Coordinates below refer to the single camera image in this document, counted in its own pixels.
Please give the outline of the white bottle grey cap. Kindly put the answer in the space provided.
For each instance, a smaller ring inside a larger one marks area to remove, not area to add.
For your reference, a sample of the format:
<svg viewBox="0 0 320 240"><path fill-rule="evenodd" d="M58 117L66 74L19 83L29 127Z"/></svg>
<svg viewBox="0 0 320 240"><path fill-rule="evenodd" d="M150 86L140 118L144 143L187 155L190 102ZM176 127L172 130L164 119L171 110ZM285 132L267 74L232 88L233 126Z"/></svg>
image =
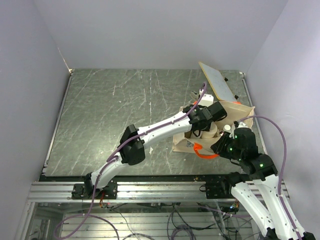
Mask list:
<svg viewBox="0 0 320 240"><path fill-rule="evenodd" d="M192 130L192 131L191 131L190 138L191 138L191 139L200 139L202 133L203 133L203 132L202 132L201 130Z"/></svg>

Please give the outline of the small grey black device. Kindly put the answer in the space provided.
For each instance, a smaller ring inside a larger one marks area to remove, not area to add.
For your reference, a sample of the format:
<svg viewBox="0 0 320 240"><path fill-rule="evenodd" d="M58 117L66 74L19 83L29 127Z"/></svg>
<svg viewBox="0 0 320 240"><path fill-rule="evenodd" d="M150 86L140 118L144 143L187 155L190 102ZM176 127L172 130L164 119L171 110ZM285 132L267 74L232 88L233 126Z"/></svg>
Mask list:
<svg viewBox="0 0 320 240"><path fill-rule="evenodd" d="M190 93L190 97L194 100L194 101L198 101L198 99L200 98L200 94L196 91L191 91Z"/></svg>

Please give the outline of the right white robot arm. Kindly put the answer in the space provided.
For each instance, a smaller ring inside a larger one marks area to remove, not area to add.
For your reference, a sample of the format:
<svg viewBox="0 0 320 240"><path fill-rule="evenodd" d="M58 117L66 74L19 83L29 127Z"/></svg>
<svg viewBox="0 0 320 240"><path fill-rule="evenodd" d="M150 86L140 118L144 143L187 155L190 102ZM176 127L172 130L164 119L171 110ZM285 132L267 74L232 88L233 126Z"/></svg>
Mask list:
<svg viewBox="0 0 320 240"><path fill-rule="evenodd" d="M270 156L260 153L248 127L224 131L211 146L218 156L235 161L244 171L225 177L220 186L226 198L235 197L258 226L265 240L313 240L299 223L284 195L280 176Z"/></svg>

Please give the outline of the beige round lid bottle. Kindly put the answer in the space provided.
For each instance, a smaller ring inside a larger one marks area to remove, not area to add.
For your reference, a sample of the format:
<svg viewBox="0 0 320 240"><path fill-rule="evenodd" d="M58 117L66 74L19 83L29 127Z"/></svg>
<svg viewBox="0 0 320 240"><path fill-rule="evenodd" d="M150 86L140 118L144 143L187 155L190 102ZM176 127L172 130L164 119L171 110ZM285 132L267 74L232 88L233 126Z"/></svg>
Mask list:
<svg viewBox="0 0 320 240"><path fill-rule="evenodd" d="M212 122L211 125L210 125L209 130L203 131L200 138L201 139L212 139L212 138L215 138L217 132L218 132L218 127L214 122Z"/></svg>

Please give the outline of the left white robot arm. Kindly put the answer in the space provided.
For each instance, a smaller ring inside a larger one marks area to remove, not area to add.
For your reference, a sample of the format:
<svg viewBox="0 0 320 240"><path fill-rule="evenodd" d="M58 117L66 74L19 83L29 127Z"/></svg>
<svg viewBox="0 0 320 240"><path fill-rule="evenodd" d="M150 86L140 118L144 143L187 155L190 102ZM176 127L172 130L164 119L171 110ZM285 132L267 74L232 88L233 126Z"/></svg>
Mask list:
<svg viewBox="0 0 320 240"><path fill-rule="evenodd" d="M226 117L227 111L217 101L210 106L188 105L172 117L152 125L139 128L133 124L127 126L119 146L107 158L106 163L85 176L85 194L91 199L98 198L102 189L112 178L121 170L144 161L145 150L158 142L189 131L208 131L211 123L221 121Z"/></svg>

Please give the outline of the beige canvas tote bag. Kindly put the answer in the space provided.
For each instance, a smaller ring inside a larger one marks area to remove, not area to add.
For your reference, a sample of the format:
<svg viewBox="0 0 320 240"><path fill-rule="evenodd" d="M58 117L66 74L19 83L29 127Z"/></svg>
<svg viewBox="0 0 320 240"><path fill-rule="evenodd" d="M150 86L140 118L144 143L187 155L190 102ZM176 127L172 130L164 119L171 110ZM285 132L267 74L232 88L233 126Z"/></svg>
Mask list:
<svg viewBox="0 0 320 240"><path fill-rule="evenodd" d="M222 101L221 104L227 112L227 117L221 121L214 122L218 128L214 138L190 138L191 131L178 133L173 136L172 150L179 153L196 154L202 159L214 159L218 157L218 155L211 150L211 145L220 139L220 131L223 129L223 126L230 125L233 127L234 121L252 116L255 109L254 107L245 106L238 102Z"/></svg>

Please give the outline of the small white cap bottle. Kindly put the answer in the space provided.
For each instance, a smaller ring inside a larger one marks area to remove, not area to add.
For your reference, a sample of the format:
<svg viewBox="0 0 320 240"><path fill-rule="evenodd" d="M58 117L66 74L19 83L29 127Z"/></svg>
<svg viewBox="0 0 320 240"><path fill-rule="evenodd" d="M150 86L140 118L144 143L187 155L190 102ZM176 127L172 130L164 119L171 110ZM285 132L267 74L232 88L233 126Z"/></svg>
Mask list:
<svg viewBox="0 0 320 240"><path fill-rule="evenodd" d="M222 136L224 133L232 133L232 127L228 124L225 124L222 128L222 130L220 131L220 135Z"/></svg>

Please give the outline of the aluminium rail frame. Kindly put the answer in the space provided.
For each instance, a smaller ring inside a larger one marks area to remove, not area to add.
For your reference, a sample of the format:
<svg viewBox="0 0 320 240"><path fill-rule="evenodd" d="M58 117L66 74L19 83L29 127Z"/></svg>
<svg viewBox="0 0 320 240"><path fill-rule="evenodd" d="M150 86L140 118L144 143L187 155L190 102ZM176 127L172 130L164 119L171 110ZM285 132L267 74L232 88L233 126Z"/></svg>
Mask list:
<svg viewBox="0 0 320 240"><path fill-rule="evenodd" d="M82 69L71 71L42 174L31 186L16 238L33 237L37 203L70 204L73 184L98 169L116 149L126 126L164 120L191 102L190 92L207 80L200 69ZM198 187L240 167L227 159L201 159L174 147L172 138L154 144L146 160L116 178L118 202L205 200Z"/></svg>

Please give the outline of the white board wooden edge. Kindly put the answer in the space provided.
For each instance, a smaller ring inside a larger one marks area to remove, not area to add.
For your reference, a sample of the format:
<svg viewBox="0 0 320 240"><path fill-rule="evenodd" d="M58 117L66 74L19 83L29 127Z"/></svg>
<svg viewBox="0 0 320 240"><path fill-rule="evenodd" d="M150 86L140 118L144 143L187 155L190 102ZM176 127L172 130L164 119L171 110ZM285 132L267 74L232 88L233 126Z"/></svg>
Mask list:
<svg viewBox="0 0 320 240"><path fill-rule="evenodd" d="M204 73L209 85L211 86L216 98L219 101L233 102L237 103L238 101L235 98L235 95L232 93L229 88L227 81L220 73L219 70L216 70L203 62L199 62L199 66Z"/></svg>

